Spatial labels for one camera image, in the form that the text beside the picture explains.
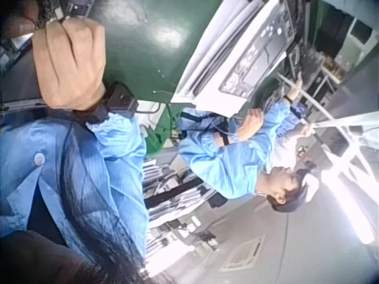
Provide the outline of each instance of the clenched fist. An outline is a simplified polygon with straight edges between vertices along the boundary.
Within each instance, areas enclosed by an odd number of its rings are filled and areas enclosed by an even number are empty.
[[[294,101],[298,94],[300,93],[301,88],[303,87],[303,79],[301,78],[301,72],[298,73],[297,75],[297,80],[296,80],[296,88],[292,88],[290,92],[288,93],[288,97]]]
[[[250,109],[238,128],[237,134],[240,141],[252,137],[263,124],[263,112],[261,109]]]
[[[104,27],[93,20],[52,22],[33,37],[33,57],[42,98],[51,108],[84,111],[105,93]]]
[[[302,124],[302,123],[299,123],[298,125],[296,125],[294,131],[300,137],[309,137],[312,133],[314,133],[312,125],[310,125],[310,124]]]

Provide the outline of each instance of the blue sleeve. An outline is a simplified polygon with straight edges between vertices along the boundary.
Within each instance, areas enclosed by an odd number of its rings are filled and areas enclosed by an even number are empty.
[[[127,224],[132,239],[144,255],[149,221],[142,191],[146,143],[137,121],[110,113],[109,119],[102,124],[88,124],[87,127],[99,141],[120,218]]]
[[[199,178],[228,199],[253,193],[257,166],[246,160],[254,156],[247,143],[219,148],[213,133],[189,131],[187,134],[179,152]]]
[[[284,119],[290,113],[289,104],[277,102],[264,116],[264,123],[261,129],[249,140],[250,148],[256,149],[264,163],[271,162],[272,151],[274,149],[276,131]]]

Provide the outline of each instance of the equipment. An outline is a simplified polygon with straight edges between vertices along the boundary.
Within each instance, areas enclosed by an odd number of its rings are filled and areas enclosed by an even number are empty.
[[[215,29],[221,10],[228,8],[229,1],[225,2],[203,37]],[[200,61],[190,60],[171,102],[191,102],[196,109],[231,117],[251,99],[294,39],[287,1],[270,0],[264,5],[254,0],[231,14],[234,17],[226,20],[229,24],[211,45],[200,41],[193,58],[207,52]]]

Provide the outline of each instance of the black strap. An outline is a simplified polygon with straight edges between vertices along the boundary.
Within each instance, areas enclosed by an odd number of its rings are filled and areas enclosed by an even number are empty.
[[[292,104],[294,101],[292,99],[290,99],[287,95],[284,95],[283,97],[284,99],[286,99],[288,102],[290,102],[290,104]]]
[[[224,145],[228,146],[229,145],[229,138],[228,138],[228,136],[225,133],[220,132],[220,137],[223,139]]]

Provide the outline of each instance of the worker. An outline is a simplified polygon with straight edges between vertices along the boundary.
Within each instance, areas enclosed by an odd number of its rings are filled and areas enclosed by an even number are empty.
[[[296,154],[297,140],[300,138],[309,137],[313,132],[310,124],[299,123],[295,128],[288,130],[281,137],[276,137],[274,151],[272,152],[272,161],[268,171],[273,167],[289,167],[294,169],[296,165],[296,157],[305,153],[305,148],[302,146],[301,151]]]
[[[152,283],[141,272],[146,145],[135,118],[97,113],[105,109],[104,28],[52,22],[32,44],[44,101],[78,122],[2,120],[0,282]]]
[[[294,211],[306,200],[308,188],[318,187],[316,178],[306,169],[267,170],[276,129],[302,86],[300,74],[296,85],[265,117],[260,109],[251,109],[242,122],[230,119],[227,132],[222,129],[222,117],[185,109],[178,123],[186,135],[179,146],[182,158],[199,178],[226,198],[260,193],[276,211]]]

